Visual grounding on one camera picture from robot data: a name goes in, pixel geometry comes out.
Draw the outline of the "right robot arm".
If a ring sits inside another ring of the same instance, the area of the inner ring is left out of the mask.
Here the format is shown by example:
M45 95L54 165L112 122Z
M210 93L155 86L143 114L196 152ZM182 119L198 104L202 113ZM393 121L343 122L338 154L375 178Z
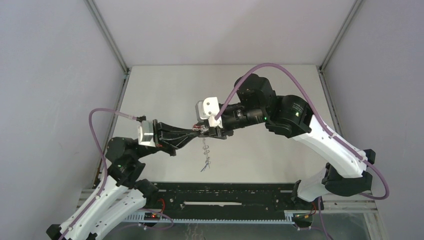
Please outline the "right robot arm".
M269 80L250 74L237 80L239 103L223 105L216 97L199 101L195 108L198 123L206 136L226 139L236 129L264 124L268 131L295 140L326 160L316 175L295 183L291 204L304 209L320 196L350 197L369 191L373 177L366 171L375 161L371 149L357 150L329 127L320 124L311 106L296 95L277 95Z

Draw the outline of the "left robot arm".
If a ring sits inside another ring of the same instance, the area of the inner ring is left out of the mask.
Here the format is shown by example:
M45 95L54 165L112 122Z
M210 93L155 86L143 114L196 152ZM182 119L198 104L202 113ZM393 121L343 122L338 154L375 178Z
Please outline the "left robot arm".
M176 151L201 135L199 128L184 129L157 120L139 118L138 137L114 137L105 158L111 162L96 190L61 224L52 224L46 234L52 240L102 240L135 210L153 208L158 188L139 177L145 168L140 158L157 152L175 156Z

